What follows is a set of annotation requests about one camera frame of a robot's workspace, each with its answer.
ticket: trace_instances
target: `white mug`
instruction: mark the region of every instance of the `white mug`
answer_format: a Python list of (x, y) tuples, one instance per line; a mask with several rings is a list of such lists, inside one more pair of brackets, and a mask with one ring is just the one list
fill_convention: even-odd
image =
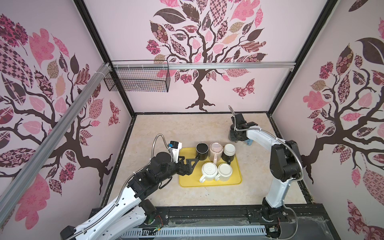
[(199, 182), (203, 183), (205, 180), (212, 181), (217, 175), (217, 166), (212, 162), (206, 162), (201, 167), (201, 173), (203, 176), (201, 176)]
[(232, 167), (228, 163), (222, 163), (218, 166), (218, 173), (215, 181), (221, 180), (222, 182), (228, 181), (232, 175)]

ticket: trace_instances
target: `aluminum rail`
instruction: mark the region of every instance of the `aluminum rail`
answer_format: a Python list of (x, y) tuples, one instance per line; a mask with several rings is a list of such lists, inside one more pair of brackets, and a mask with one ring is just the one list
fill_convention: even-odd
[[(118, 68), (167, 68), (167, 64), (127, 64), (113, 62), (113, 67)], [(294, 68), (295, 62), (258, 62), (258, 63), (169, 63), (169, 70), (188, 69), (230, 69), (230, 68)]]
[(74, 119), (84, 107), (97, 85), (104, 79), (110, 71), (108, 63), (103, 63), (93, 74), (88, 84), (83, 88), (80, 95), (72, 103), (71, 107), (60, 118), (52, 132), (46, 137), (43, 143), (37, 148), (29, 161), (23, 166), (22, 170), (11, 182), (0, 198), (0, 225), (4, 223), (13, 208), (19, 202), (36, 175), (41, 170), (46, 160), (49, 158), (57, 144), (63, 138)]

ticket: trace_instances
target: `black mug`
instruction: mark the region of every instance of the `black mug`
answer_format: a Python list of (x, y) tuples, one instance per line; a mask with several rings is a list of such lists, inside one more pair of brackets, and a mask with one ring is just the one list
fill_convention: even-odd
[(208, 157), (208, 151), (209, 151), (209, 147), (206, 143), (199, 143), (197, 146), (196, 146), (196, 158), (199, 159), (199, 161), (204, 161), (205, 159), (207, 159)]

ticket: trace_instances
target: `pink wall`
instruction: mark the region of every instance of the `pink wall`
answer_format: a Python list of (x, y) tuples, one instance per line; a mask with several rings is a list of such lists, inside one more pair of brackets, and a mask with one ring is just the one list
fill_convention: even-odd
[[(3, 193), (102, 60), (71, 1), (12, 1), (2, 4), (0, 14)], [(100, 205), (129, 122), (119, 94), (102, 82), (1, 227), (0, 238), (58, 239), (64, 227), (85, 221)]]
[[(294, 61), (326, 1), (86, 2), (112, 60), (166, 58), (171, 61), (175, 58), (175, 63), (199, 63), (210, 62), (210, 54), (212, 62), (221, 62), (231, 57), (230, 61), (235, 62), (242, 56), (253, 54), (259, 54), (253, 58), (260, 61)], [(180, 17), (168, 18), (170, 15), (156, 14), (162, 9), (176, 12)], [(189, 27), (188, 32), (184, 28), (198, 28), (199, 22), (205, 25), (206, 16), (208, 22), (213, 23), (212, 31), (209, 28), (193, 31)], [(250, 29), (242, 37), (243, 28), (247, 24), (250, 24)], [(260, 32), (256, 39), (252, 38), (255, 31)], [(215, 39), (218, 33), (222, 35), (221, 39)], [(229, 104), (237, 111), (267, 111), (287, 74), (287, 69), (248, 69), (249, 73), (231, 71), (199, 71), (196, 79), (193, 79), (194, 70), (180, 72), (181, 76), (186, 74), (185, 81), (175, 78), (178, 73), (173, 71), (168, 93), (130, 91), (127, 94), (136, 112), (228, 111)], [(216, 75), (216, 79), (206, 78), (211, 73)]]
[(273, 116), (341, 239), (383, 239), (384, 2), (354, 2), (341, 1)]

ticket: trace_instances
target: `butterfly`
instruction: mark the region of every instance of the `butterfly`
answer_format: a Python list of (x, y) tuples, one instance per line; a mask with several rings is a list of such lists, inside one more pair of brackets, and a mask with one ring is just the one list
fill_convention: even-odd
[(119, 123), (119, 113), (120, 113), (120, 110), (118, 107), (115, 107), (115, 104), (110, 100), (109, 101), (109, 105), (111, 106), (111, 110), (112, 110), (112, 113), (113, 115), (109, 118), (109, 121), (108, 121), (108, 126), (112, 125), (112, 124), (117, 124)]
[(254, 90), (255, 88), (252, 87), (253, 85), (255, 84), (255, 79), (252, 79), (251, 81), (249, 81), (247, 83), (247, 85), (245, 86), (245, 88), (234, 88), (232, 90), (234, 90), (235, 92), (237, 92), (239, 94), (240, 97), (242, 97), (244, 99), (244, 96), (248, 93), (253, 93), (254, 94)]

